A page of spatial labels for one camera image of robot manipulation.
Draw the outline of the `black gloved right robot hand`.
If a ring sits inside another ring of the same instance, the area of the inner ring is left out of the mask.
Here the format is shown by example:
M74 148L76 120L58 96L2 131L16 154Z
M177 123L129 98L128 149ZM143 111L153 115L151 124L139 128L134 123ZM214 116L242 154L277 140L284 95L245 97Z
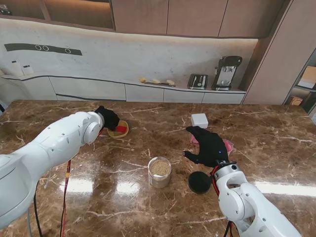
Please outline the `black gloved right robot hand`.
M203 164L211 168L215 168L221 163L230 163L225 143L217 133L198 126L188 126L186 130L198 141L199 153L195 155L189 151L184 151L184 157L195 164Z

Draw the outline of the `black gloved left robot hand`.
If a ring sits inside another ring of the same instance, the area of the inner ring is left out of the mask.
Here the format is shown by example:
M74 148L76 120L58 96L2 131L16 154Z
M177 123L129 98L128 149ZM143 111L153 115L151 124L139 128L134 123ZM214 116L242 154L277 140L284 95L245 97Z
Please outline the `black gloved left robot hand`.
M115 131L120 119L114 111L108 110L104 106L99 106L94 112L101 117L102 128L107 128L110 131Z

